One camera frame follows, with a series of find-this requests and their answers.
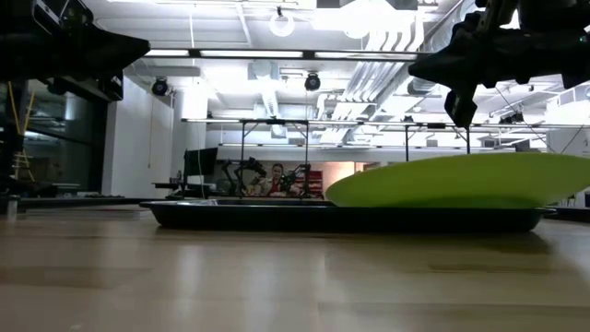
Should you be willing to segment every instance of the table surface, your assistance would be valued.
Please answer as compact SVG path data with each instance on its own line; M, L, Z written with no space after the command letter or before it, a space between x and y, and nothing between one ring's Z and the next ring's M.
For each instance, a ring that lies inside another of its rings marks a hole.
M517 235L0 224L5 331L587 331L590 226Z

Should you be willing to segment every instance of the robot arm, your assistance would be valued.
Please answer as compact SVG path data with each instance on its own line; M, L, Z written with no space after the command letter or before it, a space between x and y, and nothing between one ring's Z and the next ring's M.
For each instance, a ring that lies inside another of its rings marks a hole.
M566 89L590 79L588 0L477 0L485 11L467 14L453 28L446 48L417 61L409 74L452 91L444 109L460 127L469 127L478 106L478 84L494 88L503 80L561 74ZM521 29L500 26L518 9Z

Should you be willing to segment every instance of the dome camera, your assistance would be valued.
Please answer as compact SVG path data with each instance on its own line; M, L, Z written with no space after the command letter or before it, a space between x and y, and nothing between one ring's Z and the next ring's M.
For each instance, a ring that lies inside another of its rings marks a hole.
M305 89L308 91L316 91L320 88L322 82L317 76L317 73L309 73L305 79Z
M166 77L156 78L156 83L151 87L151 92L159 97L168 96L171 92L168 79Z

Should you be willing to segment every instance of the green plate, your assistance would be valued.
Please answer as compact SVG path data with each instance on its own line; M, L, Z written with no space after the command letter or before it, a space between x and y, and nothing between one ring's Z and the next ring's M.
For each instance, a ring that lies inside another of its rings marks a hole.
M590 186L590 160L549 153L485 153L360 172L330 186L340 207L539 208Z

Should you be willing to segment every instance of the black tray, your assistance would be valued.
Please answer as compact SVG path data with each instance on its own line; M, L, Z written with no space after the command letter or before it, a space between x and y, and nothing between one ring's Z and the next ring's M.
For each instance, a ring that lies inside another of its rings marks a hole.
M551 209L335 207L306 201L146 202L164 227L216 231L520 232Z

